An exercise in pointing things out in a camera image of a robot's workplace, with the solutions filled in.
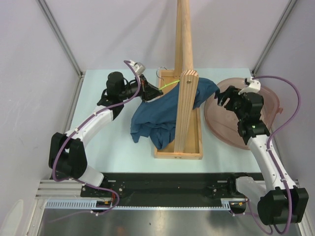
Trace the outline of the green hanger with metal hook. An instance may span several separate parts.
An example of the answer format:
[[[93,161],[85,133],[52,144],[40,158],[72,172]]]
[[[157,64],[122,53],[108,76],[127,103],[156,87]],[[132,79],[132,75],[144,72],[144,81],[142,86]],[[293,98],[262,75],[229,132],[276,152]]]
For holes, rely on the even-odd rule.
[[[164,66],[161,66],[156,70],[156,76],[158,78],[158,87],[160,90],[175,86],[180,81],[174,76],[174,70],[169,70]]]

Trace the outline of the dark blue t shirt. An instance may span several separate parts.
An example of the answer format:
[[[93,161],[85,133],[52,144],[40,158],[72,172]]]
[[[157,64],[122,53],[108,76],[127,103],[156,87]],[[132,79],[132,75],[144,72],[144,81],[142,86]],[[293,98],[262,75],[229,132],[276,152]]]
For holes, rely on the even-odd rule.
[[[131,119],[130,134],[134,143],[150,138],[158,149],[175,139],[179,85],[152,102],[142,102]]]

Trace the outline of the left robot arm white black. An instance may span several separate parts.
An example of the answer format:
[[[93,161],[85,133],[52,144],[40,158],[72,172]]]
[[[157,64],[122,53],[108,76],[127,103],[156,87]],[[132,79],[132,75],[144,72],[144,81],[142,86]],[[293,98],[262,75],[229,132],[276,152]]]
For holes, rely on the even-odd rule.
[[[122,111],[124,105],[135,97],[151,101],[163,94],[162,90],[150,84],[144,75],[136,75],[127,81],[121,72],[108,75],[106,89],[101,95],[93,113],[78,127],[66,133],[52,136],[49,153],[49,167],[55,181],[57,174],[65,179],[73,178],[92,186],[97,196],[108,193],[109,185],[104,175],[88,165],[85,148],[92,138],[112,122]]]

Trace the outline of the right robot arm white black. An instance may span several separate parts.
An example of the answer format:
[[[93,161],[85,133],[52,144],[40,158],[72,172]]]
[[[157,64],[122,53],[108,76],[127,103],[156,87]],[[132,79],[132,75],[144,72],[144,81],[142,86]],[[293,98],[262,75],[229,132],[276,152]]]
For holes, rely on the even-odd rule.
[[[228,183],[227,192],[232,197],[241,194],[256,205],[264,225],[300,223],[309,200],[305,188],[299,188],[287,174],[271,142],[270,132],[261,120],[264,98],[255,92],[241,93],[229,86],[215,93],[218,105],[234,112],[238,119],[238,133],[254,155],[265,187],[251,177],[238,177]]]

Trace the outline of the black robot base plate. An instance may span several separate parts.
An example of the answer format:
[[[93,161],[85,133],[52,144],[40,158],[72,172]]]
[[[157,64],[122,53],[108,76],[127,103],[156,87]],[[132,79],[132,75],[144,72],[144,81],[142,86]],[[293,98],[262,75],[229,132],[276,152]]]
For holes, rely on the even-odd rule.
[[[209,207],[243,198],[237,177],[263,179],[260,173],[106,173],[102,187],[118,193],[120,206]]]

